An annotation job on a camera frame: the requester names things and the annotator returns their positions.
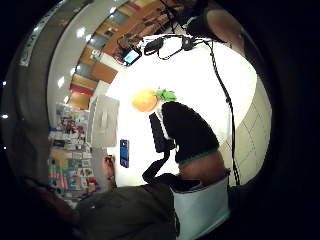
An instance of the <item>white wall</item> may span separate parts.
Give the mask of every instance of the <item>white wall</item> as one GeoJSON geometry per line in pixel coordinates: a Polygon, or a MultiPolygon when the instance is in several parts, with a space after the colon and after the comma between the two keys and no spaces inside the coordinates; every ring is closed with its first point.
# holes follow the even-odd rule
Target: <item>white wall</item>
{"type": "Polygon", "coordinates": [[[70,94],[69,86],[72,80],[70,70],[78,63],[86,45],[86,36],[95,32],[110,14],[112,7],[118,7],[124,2],[126,0],[95,0],[82,9],[65,29],[55,49],[48,76],[47,101],[51,126],[56,125],[55,104],[63,102],[70,94]],[[82,27],[85,27],[84,35],[78,38],[77,31],[82,27]],[[62,77],[64,84],[59,88],[57,82],[62,77]]]}

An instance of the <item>orange balloon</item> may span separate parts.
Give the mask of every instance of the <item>orange balloon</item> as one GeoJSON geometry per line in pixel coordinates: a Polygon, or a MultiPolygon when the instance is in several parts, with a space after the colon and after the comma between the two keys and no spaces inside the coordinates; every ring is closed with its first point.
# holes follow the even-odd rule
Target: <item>orange balloon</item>
{"type": "Polygon", "coordinates": [[[132,105],[140,112],[149,112],[157,104],[156,92],[151,88],[144,88],[134,94],[131,99],[132,105]]]}

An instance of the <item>hand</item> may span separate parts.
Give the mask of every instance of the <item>hand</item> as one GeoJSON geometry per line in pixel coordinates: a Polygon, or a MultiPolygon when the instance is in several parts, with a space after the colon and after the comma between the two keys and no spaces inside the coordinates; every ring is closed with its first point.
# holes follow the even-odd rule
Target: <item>hand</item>
{"type": "Polygon", "coordinates": [[[114,157],[106,156],[102,158],[101,167],[103,174],[109,178],[114,176],[114,157]]]}

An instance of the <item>ceiling light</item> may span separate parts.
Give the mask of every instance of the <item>ceiling light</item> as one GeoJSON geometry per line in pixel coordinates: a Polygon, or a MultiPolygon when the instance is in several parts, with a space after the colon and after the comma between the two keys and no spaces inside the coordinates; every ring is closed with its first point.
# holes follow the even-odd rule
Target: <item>ceiling light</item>
{"type": "Polygon", "coordinates": [[[70,75],[72,76],[73,74],[74,74],[74,72],[76,71],[76,69],[75,68],[71,68],[71,70],[70,70],[70,75]]]}
{"type": "Polygon", "coordinates": [[[77,31],[77,38],[83,37],[85,30],[85,27],[79,28],[77,31]]]}
{"type": "Polygon", "coordinates": [[[64,103],[67,104],[67,102],[69,101],[69,96],[65,96],[65,98],[63,99],[64,103]]]}
{"type": "Polygon", "coordinates": [[[63,84],[64,84],[64,77],[58,80],[58,87],[61,88],[63,84]]]}
{"type": "Polygon", "coordinates": [[[115,11],[116,9],[117,9],[116,7],[112,7],[112,8],[110,9],[110,14],[114,13],[114,11],[115,11]]]}
{"type": "Polygon", "coordinates": [[[86,41],[87,41],[87,42],[89,42],[91,36],[92,36],[91,34],[88,34],[88,35],[86,36],[86,41]]]}

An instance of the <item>green leaves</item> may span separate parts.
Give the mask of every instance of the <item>green leaves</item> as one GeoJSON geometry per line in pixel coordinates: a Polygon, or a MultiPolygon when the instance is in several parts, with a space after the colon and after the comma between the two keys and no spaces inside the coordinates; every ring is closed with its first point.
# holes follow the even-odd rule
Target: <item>green leaves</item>
{"type": "Polygon", "coordinates": [[[158,89],[156,96],[164,101],[175,101],[177,99],[173,91],[167,91],[166,89],[158,89]]]}

